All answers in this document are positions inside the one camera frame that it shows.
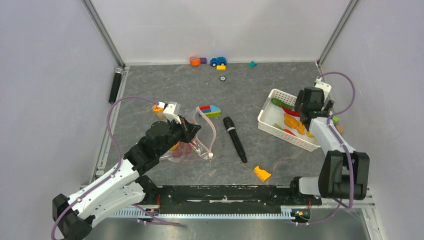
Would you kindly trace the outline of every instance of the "yellow lego brick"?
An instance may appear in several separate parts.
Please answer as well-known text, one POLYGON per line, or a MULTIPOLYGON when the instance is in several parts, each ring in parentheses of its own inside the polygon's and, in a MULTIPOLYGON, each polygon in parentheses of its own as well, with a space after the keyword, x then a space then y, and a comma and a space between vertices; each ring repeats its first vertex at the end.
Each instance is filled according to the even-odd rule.
POLYGON ((221 111, 206 112, 205 115, 208 118, 218 117, 218 116, 221 116, 221 111))
POLYGON ((262 180, 262 182, 265 182, 269 177, 271 177, 271 173, 268 173, 267 171, 260 169, 259 166, 256 166, 254 168, 254 173, 262 180))
POLYGON ((226 66, 225 65, 216 65, 216 70, 218 70, 218 71, 225 71, 226 70, 226 66))

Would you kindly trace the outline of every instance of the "plastic bag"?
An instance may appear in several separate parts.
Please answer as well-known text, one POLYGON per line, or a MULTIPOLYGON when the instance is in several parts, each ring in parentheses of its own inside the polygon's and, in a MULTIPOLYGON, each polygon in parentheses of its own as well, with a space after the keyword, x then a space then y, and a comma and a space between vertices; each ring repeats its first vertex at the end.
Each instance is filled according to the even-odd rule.
POLYGON ((191 111, 191 113, 184 117, 190 123, 200 125, 201 129, 190 143, 177 143, 177 145, 161 156, 160 160, 184 163, 187 161, 213 159, 212 146, 217 138, 217 131, 214 124, 199 107, 196 107, 194 111, 191 111))

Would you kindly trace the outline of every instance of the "metal frame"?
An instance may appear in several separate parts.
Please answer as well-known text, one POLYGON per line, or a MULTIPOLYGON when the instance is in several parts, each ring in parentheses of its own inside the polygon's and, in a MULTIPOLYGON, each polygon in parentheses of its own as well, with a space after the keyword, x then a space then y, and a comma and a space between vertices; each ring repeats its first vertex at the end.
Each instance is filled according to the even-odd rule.
MULTIPOLYGON (((122 96, 124 95, 124 90, 125 90, 125 85, 127 83, 127 77, 128 77, 128 71, 129 71, 130 67, 127 66, 125 67, 123 74, 122 74, 122 82, 118 91, 118 95, 117 95, 117 99, 122 98, 122 96)), ((110 121, 110 129, 112 130, 112 134, 115 131, 115 125, 117 123, 117 119, 118 119, 118 112, 119 109, 121 107, 121 102, 119 102, 116 107, 113 109, 110 117, 111 117, 111 121, 110 121)), ((92 183, 97 177, 102 176, 105 173, 105 166, 106 166, 106 161, 108 159, 108 155, 109 155, 109 149, 111 148, 111 144, 112 144, 112 140, 109 137, 108 134, 108 130, 106 128, 106 122, 104 123, 104 127, 103 127, 103 136, 101 139, 101 145, 97 150, 97 154, 95 157, 95 168, 93 170, 93 173, 91 175, 91 179, 90 179, 90 183, 92 183)))
POLYGON ((104 40, 104 43, 109 48, 110 53, 112 53, 113 58, 115 59, 116 63, 124 67, 125 62, 123 61, 121 55, 119 54, 116 46, 114 45, 114 42, 112 41, 111 36, 109 35, 108 31, 106 30, 105 25, 102 22, 102 19, 100 18, 99 14, 96 11, 96 8, 94 7, 91 0, 82 0, 82 3, 84 4, 85 8, 87 9, 87 12, 90 14, 95 26, 97 27, 98 32, 100 33, 101 37, 104 40))
MULTIPOLYGON (((342 32, 342 30, 344 29, 344 27, 346 26, 347 21, 349 20, 352 12, 355 10, 356 6, 358 5, 360 0, 351 0, 349 2, 349 4, 347 5, 343 15, 341 16, 336 28, 334 29, 330 39, 328 40, 322 54, 320 55, 319 59, 316 61, 316 65, 318 67, 318 70, 320 73, 322 73, 321 71, 321 67, 323 62, 326 60, 327 56, 329 55, 329 52, 331 51, 331 49, 333 48, 336 40, 338 39, 340 33, 342 32)), ((84 6, 86 7, 88 13, 90 14, 91 18, 93 19, 94 24, 97 27, 97 30, 99 31, 100 35, 102 36, 105 44, 107 45, 107 47, 109 48, 110 52, 112 53, 113 58, 115 59, 116 63, 121 66, 124 67, 125 63, 123 61, 123 59, 121 58, 116 46, 114 45, 111 36, 109 35, 108 31, 106 30, 106 27, 104 26, 98 12, 96 11, 96 8, 94 7, 93 3, 91 0, 82 0, 84 6)), ((134 65, 148 65, 149 63, 132 63, 134 65)), ((127 82, 127 77, 128 77, 128 72, 129 72, 129 66, 125 67, 125 71, 123 73, 123 81, 122 84, 120 86, 119 92, 118 92, 118 98, 121 98, 124 94, 124 90, 125 90, 125 85, 127 82)), ((117 122, 117 118, 118 118, 118 112, 120 109, 120 103, 116 106, 116 108, 113 110, 112 115, 111 115, 111 130, 112 133, 115 130, 115 125, 117 122)), ((96 154, 96 165, 95 165, 95 169, 93 171, 92 174, 92 178, 91 181, 94 181, 94 179, 96 177, 99 177, 101 175, 104 174, 105 171, 105 166, 106 166, 106 161, 108 158, 108 154, 109 154, 109 149, 111 147, 111 139, 109 138, 108 132, 106 130, 106 124, 104 126, 104 134, 102 137, 102 142, 101 142, 101 146, 98 148, 97 150, 97 154, 96 154)), ((321 206, 312 206, 312 208, 316 208, 316 209, 332 209, 335 208, 337 206, 337 203, 335 201, 333 201, 332 199, 322 199, 322 205, 321 206)), ((155 207, 153 205, 146 205, 143 207, 155 207)), ((378 225, 378 221, 377 221, 377 216, 376 216, 376 206, 374 204, 374 200, 373 197, 371 195, 367 195, 366 198, 362 201, 355 201, 354 208, 359 208, 362 209, 362 213, 365 219, 365 224, 369 233, 369 236, 371 238, 371 240, 383 240, 385 239, 380 231, 379 225, 378 225)), ((290 208, 306 208, 306 206, 281 206, 281 210, 282 212, 285 209, 290 209, 290 208)), ((131 214, 128 214, 128 216, 125 216, 125 214, 127 213, 125 210, 131 210, 132 208, 124 208, 123 210, 117 212, 116 214, 114 214, 113 217, 118 217, 118 218, 122 218, 122 217, 128 217, 128 218, 132 218, 134 216, 132 216, 131 214)), ((204 216, 198 216, 195 214, 181 214, 178 218, 193 218, 193 219, 198 219, 198 218, 203 218, 204 216)), ((267 218, 267 216, 246 216, 246 218, 251 218, 254 217, 256 218, 267 218)))
POLYGON ((358 5, 360 0, 350 0, 349 4, 346 7, 346 10, 344 10, 343 15, 341 16, 340 20, 337 23, 337 26, 335 27, 330 39, 327 42, 327 45, 324 47, 324 51, 321 53, 321 56, 316 61, 318 67, 320 67, 323 62, 326 60, 327 56, 329 55, 330 50, 333 48, 334 43, 336 42, 337 38, 339 38, 340 33, 342 32, 343 28, 346 25, 346 22, 349 20, 349 17, 351 16, 352 12, 355 10, 356 6, 358 5))
MULTIPOLYGON (((151 206, 145 205, 142 208, 152 208, 151 206)), ((256 214, 242 214, 242 213, 233 213, 233 214, 159 214, 156 217, 164 219, 295 219, 290 216, 290 208, 281 208, 281 213, 256 213, 256 214)), ((122 210, 117 211, 115 214, 111 215, 109 218, 118 218, 118 219, 150 219, 150 216, 147 216, 141 210, 129 206, 125 207, 122 210)))

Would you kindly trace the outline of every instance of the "purple cable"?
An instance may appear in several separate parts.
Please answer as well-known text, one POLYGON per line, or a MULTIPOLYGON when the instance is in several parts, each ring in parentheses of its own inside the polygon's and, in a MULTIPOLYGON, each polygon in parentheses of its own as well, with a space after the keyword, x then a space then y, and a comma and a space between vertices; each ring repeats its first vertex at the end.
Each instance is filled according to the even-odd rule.
MULTIPOLYGON (((122 100, 125 100, 125 99, 142 99, 142 100, 145 100, 145 101, 150 102, 152 104, 159 104, 159 102, 157 102, 157 101, 153 101, 153 100, 150 100, 150 99, 148 99, 146 97, 142 97, 142 96, 125 96, 123 98, 120 98, 120 99, 116 100, 116 102, 110 106, 109 111, 107 112, 106 128, 107 128, 107 132, 109 134, 109 137, 112 140, 112 143, 113 143, 113 145, 116 148, 116 151, 118 152, 118 164, 117 164, 115 170, 110 175, 108 175, 102 181, 100 181, 99 183, 97 183, 96 185, 94 185, 92 188, 90 188, 86 192, 84 192, 79 197, 79 199, 81 199, 81 200, 83 198, 85 198, 89 193, 91 193, 92 191, 94 191, 95 189, 97 189, 98 187, 100 187, 102 184, 104 184, 107 180, 111 179, 112 178, 111 175, 115 175, 119 171, 119 169, 120 169, 120 167, 122 165, 122 153, 121 153, 121 150, 120 150, 120 148, 119 148, 119 146, 118 146, 117 142, 115 141, 115 138, 114 138, 114 136, 112 134, 111 124, 110 124, 110 122, 111 122, 110 121, 110 118, 111 118, 112 110, 114 109, 114 107, 119 102, 121 102, 122 100)), ((50 232, 50 238, 51 238, 51 240, 56 240, 56 238, 55 238, 55 231, 56 231, 56 228, 59 225, 59 222, 62 220, 62 218, 64 217, 64 215, 70 209, 72 209, 72 207, 75 206, 77 203, 78 203, 77 200, 73 201, 67 208, 65 208, 65 210, 59 215, 59 217, 57 217, 56 221, 54 221, 53 228, 51 229, 51 232, 50 232)))
POLYGON ((345 208, 351 209, 353 204, 354 204, 354 172, 353 172, 353 164, 352 164, 352 158, 351 155, 349 154, 349 150, 348 147, 346 145, 343 144, 343 140, 339 137, 339 135, 337 134, 336 130, 334 129, 334 127, 332 127, 330 125, 330 121, 331 119, 333 119, 333 117, 335 115, 340 115, 344 112, 346 112, 348 109, 350 109, 352 107, 352 104, 354 104, 354 100, 355 100, 355 96, 356 96, 356 91, 355 91, 355 85, 354 82, 344 73, 338 72, 338 71, 330 71, 330 72, 326 72, 323 73, 321 75, 318 76, 318 78, 324 77, 326 75, 330 75, 330 74, 337 74, 337 75, 341 75, 343 77, 345 77, 349 83, 350 86, 352 87, 352 100, 350 100, 349 105, 343 109, 342 111, 339 112, 335 112, 333 114, 331 114, 328 118, 327 118, 327 126, 328 128, 331 130, 332 134, 335 136, 335 138, 337 139, 337 141, 341 144, 341 146, 343 147, 344 151, 346 152, 346 156, 347 156, 347 163, 349 164, 349 206, 344 204, 342 202, 342 200, 338 200, 333 198, 333 200, 335 200, 338 205, 335 208, 335 210, 328 216, 324 217, 323 219, 320 220, 316 220, 316 221, 311 221, 311 222, 298 222, 297 225, 301 225, 301 226, 307 226, 307 225, 311 225, 311 224, 318 224, 318 223, 322 223, 330 218, 332 218, 337 211, 339 210, 340 206, 343 206, 345 208))
POLYGON ((150 212, 146 211, 144 208, 142 208, 141 206, 139 206, 137 204, 133 204, 132 206, 140 209, 141 211, 143 211, 144 214, 151 217, 153 220, 158 221, 158 222, 147 222, 147 224, 181 226, 181 224, 179 224, 178 222, 169 222, 169 221, 165 221, 165 220, 162 220, 160 218, 157 218, 157 217, 153 216, 150 212))
MULTIPOLYGON (((347 156, 347 164, 349 165, 349 206, 347 206, 347 207, 349 209, 351 209, 352 206, 354 205, 354 170, 353 170, 354 167, 353 167, 353 163, 352 163, 352 157, 351 157, 351 154, 349 153, 348 147, 343 144, 343 140, 337 134, 334 127, 330 125, 330 121, 333 119, 333 117, 335 115, 340 115, 340 114, 346 112, 348 109, 350 109, 352 107, 352 105, 354 104, 354 101, 355 101, 356 90, 355 90, 354 82, 346 74, 338 72, 338 71, 330 71, 330 72, 327 72, 327 73, 323 73, 323 74, 319 75, 318 78, 322 78, 326 75, 331 75, 331 74, 337 74, 337 75, 343 76, 344 78, 346 78, 349 81, 350 86, 352 87, 352 99, 350 100, 349 105, 345 109, 343 109, 342 111, 335 112, 327 118, 328 128, 331 130, 332 134, 335 136, 338 143, 341 144, 341 146, 343 147, 344 152, 346 153, 346 156, 347 156)), ((339 205, 346 207, 346 205, 344 203, 342 203, 341 201, 336 200, 336 202, 338 202, 339 205)))

